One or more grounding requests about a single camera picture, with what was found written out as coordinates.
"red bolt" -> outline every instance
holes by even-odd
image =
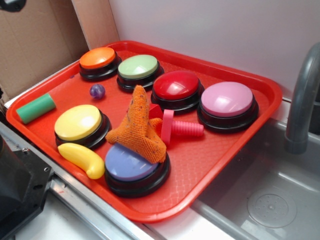
[[[161,140],[169,146],[171,134],[200,137],[204,134],[204,126],[199,123],[174,121],[175,111],[163,111]]]

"orange cloth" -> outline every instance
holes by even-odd
[[[149,107],[145,89],[137,85],[125,118],[105,138],[111,144],[119,143],[131,149],[152,164],[162,163],[167,151],[165,143],[159,137],[162,119],[149,120]]]

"pink button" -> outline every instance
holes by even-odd
[[[253,93],[238,82],[220,82],[208,87],[201,96],[205,111],[217,117],[234,117],[247,111],[253,102]]]
[[[191,71],[177,70],[165,73],[153,83],[154,93],[165,100],[181,100],[194,94],[199,79]]]

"cardboard box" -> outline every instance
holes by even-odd
[[[89,50],[71,0],[28,0],[0,23],[0,105]]]
[[[72,0],[89,49],[119,41],[109,0]]]

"plastic tray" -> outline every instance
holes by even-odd
[[[252,90],[259,104],[258,119],[246,131],[218,134],[205,130],[204,136],[200,138],[173,136],[167,148],[171,160],[168,180],[156,192],[140,198],[116,196],[108,189],[104,177],[89,179],[84,171],[60,156],[55,143],[56,120],[63,112],[77,105],[94,105],[109,117],[113,128],[119,126],[126,115],[132,94],[120,90],[117,76],[100,81],[106,89],[106,97],[101,100],[93,99],[89,89],[94,83],[81,78],[77,61],[28,91],[11,105],[6,113],[7,120],[81,183],[130,220],[141,223],[159,222],[177,215],[192,204],[278,108],[282,92],[270,79],[143,43],[119,41],[108,47],[113,48],[122,60],[138,54],[152,55],[158,59],[166,73],[175,70],[193,71],[205,88],[222,81],[245,84]],[[56,108],[23,124],[16,109],[45,93],[51,95]],[[175,116],[174,119],[197,123],[197,111]],[[110,147],[106,142],[95,152],[105,159]]]

